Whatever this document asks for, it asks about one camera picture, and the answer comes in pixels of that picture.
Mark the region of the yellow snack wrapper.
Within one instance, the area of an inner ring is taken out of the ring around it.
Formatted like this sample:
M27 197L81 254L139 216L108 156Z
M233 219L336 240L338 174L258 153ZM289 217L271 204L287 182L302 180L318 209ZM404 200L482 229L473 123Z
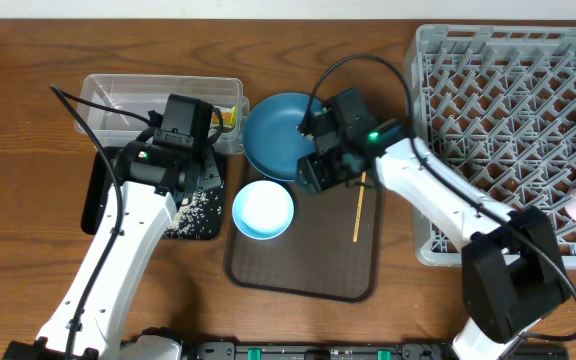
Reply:
M222 124L226 129L233 129L237 125L238 108L237 106L224 107L214 106L211 123L214 125Z

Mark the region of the rice pile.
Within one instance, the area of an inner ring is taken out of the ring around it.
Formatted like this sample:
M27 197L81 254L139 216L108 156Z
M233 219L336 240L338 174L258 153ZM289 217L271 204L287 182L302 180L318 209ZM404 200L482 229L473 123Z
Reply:
M223 187L194 195L188 205L181 203L164 237L176 240L214 239L221 229L223 206Z

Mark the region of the dark blue plate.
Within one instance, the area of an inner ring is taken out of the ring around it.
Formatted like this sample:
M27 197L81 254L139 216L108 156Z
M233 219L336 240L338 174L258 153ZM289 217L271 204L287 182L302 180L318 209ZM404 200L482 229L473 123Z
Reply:
M297 129L308 100L304 93L279 93L250 112L243 129L243 148L249 162L265 176L292 182L298 160L315 151L313 141Z

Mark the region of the light blue bowl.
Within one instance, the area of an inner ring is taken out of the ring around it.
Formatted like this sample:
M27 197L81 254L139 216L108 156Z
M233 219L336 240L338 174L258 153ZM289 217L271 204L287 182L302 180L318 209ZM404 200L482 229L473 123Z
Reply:
M277 182L257 180L235 196L232 218L245 236L265 241L281 235L291 224L295 205L288 190Z

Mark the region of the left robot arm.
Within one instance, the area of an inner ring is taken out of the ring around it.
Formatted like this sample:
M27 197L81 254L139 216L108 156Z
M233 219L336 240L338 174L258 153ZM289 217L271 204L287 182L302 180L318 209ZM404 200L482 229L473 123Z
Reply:
M12 341L6 359L188 359L194 349L165 328L122 342L128 311L159 240L183 198L219 188L225 160L190 149L132 141L110 174L105 210L62 303L31 343Z

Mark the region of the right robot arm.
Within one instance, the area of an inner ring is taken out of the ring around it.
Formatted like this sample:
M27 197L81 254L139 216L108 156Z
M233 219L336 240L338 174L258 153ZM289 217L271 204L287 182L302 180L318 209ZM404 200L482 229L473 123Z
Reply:
M444 165L397 120L338 120L323 112L298 126L315 144L298 162L297 181L323 192L366 171L436 225L461 256L469 319L454 338L460 359L500 359L572 295L548 217L515 211Z

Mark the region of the grey dishwasher rack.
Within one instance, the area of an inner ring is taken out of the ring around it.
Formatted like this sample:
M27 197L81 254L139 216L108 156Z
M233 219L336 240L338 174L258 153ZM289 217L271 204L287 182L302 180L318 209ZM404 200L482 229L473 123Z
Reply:
M542 210L576 270L576 27L423 25L405 75L429 148L494 199Z

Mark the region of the wooden chopstick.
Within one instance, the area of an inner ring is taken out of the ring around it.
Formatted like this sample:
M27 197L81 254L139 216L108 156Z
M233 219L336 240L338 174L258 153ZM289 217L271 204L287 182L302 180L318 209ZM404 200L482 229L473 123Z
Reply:
M353 243L357 243L359 238L364 192L365 192L365 185L363 183L366 181L366 179L367 179L367 173L363 172L360 179L361 184L359 185L358 201L357 201L353 237L352 237Z

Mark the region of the black tray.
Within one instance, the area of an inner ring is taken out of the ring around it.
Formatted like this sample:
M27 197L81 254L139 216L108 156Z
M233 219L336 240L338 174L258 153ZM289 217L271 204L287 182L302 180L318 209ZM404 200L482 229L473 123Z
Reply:
M99 154L95 155L84 204L81 229L94 235L107 203L111 179ZM180 203L179 211L163 237L174 240L212 240L220 231L225 202L224 185L194 193Z

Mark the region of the clear plastic bin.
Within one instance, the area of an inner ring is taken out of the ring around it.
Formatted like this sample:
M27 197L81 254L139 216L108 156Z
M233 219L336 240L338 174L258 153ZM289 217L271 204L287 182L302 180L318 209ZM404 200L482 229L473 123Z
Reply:
M215 106L237 106L237 125L233 129L224 128L214 149L225 155L243 152L242 134L249 114L249 101L244 96L242 82L237 78L91 74L83 81L80 97L146 118L151 110L163 113L171 94L200 99ZM79 104L77 111L104 146L122 147L147 128L139 119L85 104Z

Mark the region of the brown serving tray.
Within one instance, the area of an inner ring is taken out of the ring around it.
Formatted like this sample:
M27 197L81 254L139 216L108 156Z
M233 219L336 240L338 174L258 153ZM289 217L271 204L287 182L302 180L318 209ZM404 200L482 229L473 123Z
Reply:
M265 241L234 226L225 258L230 279L244 287L303 296L351 303L366 299L376 280L381 191L365 188L359 238L353 243L359 187L340 184L310 193L295 180L272 179L250 163L243 187L257 180L284 186L294 201L294 217L281 235Z

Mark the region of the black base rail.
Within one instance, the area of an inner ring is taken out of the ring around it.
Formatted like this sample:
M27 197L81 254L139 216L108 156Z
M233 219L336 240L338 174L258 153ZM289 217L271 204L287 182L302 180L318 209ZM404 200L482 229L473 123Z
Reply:
M185 345L182 360L441 360L457 356L446 344L395 346L244 346L227 342Z

